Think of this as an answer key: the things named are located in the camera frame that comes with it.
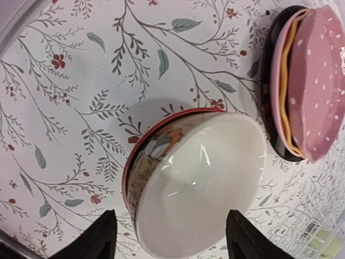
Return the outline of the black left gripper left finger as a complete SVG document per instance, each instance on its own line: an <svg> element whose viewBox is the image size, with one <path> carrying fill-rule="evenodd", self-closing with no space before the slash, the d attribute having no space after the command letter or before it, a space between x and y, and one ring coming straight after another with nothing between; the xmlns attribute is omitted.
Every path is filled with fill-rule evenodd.
<svg viewBox="0 0 345 259"><path fill-rule="evenodd" d="M114 210L105 211L78 238L51 258L114 259L118 224Z"/></svg>

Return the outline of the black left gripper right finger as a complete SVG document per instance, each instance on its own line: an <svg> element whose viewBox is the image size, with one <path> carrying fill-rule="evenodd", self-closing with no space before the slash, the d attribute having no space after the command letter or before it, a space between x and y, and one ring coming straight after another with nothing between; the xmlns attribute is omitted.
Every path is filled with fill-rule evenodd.
<svg viewBox="0 0 345 259"><path fill-rule="evenodd" d="M230 210L226 219L229 259L293 259L267 239L241 212Z"/></svg>

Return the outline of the light green mug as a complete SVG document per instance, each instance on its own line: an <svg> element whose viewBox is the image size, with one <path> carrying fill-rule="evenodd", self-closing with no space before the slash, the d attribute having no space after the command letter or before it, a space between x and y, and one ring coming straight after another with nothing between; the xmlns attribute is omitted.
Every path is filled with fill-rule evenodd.
<svg viewBox="0 0 345 259"><path fill-rule="evenodd" d="M336 258L344 246L344 229L332 231L319 228L312 232L307 248L311 258Z"/></svg>

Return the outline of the beige ceramic bowl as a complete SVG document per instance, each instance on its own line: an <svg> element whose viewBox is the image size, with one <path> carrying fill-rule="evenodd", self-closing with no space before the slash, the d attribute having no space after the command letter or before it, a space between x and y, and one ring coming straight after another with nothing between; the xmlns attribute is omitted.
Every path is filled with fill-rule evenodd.
<svg viewBox="0 0 345 259"><path fill-rule="evenodd" d="M231 209L248 211L262 181L267 143L251 117L222 112L189 131L158 163L130 213L155 258L194 256L225 236Z"/></svg>

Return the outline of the red patterned white bowl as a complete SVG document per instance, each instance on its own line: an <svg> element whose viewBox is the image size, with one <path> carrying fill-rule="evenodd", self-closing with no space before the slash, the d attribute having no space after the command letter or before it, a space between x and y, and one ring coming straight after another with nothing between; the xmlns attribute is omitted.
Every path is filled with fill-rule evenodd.
<svg viewBox="0 0 345 259"><path fill-rule="evenodd" d="M122 197L129 213L133 214L141 193L158 163L200 123L216 114L217 108L192 108L172 114L138 139L127 159L122 175Z"/></svg>

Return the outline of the black rimmed white plate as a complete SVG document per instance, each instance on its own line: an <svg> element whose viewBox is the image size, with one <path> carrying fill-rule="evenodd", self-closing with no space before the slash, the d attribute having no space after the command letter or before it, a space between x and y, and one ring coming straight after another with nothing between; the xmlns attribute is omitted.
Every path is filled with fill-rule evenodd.
<svg viewBox="0 0 345 259"><path fill-rule="evenodd" d="M266 133L268 135L268 140L274 149L274 151L282 159L289 162L300 162L303 158L292 154L284 146L279 134L277 132L276 126L274 124L274 119L272 115L272 105L271 105L271 94L270 94L270 76L271 76L271 65L275 45L279 33L282 31L284 25L288 20L294 15L305 12L306 7L300 5L289 6L273 21L270 30L268 31L266 42L263 47L263 55L261 59L261 72L260 72L260 105L261 105L261 117L265 126Z"/></svg>

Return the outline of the yellow polka dot plate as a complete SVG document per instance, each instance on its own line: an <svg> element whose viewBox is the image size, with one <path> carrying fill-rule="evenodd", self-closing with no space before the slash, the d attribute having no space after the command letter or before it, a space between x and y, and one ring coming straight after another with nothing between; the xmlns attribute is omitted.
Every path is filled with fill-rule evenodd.
<svg viewBox="0 0 345 259"><path fill-rule="evenodd" d="M300 15L294 14L282 28L274 49L272 60L270 94L273 107L274 123L284 146L292 154L305 158L300 148L293 143L292 131L286 111L286 97L288 92L288 55L292 48L298 24L310 11Z"/></svg>

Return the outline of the maroon polka dot plate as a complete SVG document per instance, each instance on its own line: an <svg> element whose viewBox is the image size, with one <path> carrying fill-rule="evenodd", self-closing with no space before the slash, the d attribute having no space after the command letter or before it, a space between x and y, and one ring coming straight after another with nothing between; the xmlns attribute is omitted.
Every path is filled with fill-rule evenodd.
<svg viewBox="0 0 345 259"><path fill-rule="evenodd" d="M292 137L315 163L330 150L344 118L344 31L329 5L301 21L288 78Z"/></svg>

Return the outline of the pink bear plate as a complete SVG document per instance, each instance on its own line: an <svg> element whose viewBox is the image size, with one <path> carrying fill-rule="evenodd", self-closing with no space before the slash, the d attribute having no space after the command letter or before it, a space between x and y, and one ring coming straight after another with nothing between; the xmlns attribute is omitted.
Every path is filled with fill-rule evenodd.
<svg viewBox="0 0 345 259"><path fill-rule="evenodd" d="M292 21L306 11L304 6L293 5L278 14L266 38L261 68L261 110L268 139L275 152L290 162L302 161L304 158L288 146L280 121L280 61Z"/></svg>

